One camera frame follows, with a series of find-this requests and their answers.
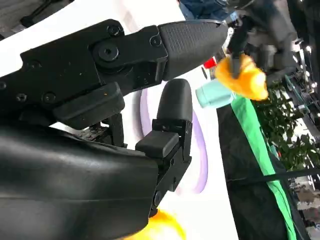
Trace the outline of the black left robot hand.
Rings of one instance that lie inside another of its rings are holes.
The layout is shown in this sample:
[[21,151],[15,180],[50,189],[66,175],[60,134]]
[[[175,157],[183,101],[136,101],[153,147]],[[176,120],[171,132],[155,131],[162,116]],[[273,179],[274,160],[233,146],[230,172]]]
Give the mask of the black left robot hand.
[[273,57],[272,72],[276,75],[287,74],[295,67],[292,41],[296,32],[286,20],[274,0],[229,0],[229,7],[242,13],[241,25],[237,27],[228,45],[230,72],[237,79],[240,75],[242,54],[250,42],[258,45],[272,45],[276,52]]

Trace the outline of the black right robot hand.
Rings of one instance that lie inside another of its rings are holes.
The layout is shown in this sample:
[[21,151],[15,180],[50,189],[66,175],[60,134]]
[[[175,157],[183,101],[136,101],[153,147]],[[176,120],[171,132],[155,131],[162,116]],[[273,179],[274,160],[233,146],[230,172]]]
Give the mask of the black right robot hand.
[[23,52],[0,79],[0,237],[116,240],[142,230],[192,158],[181,75],[225,42],[216,20],[126,35],[108,19]]

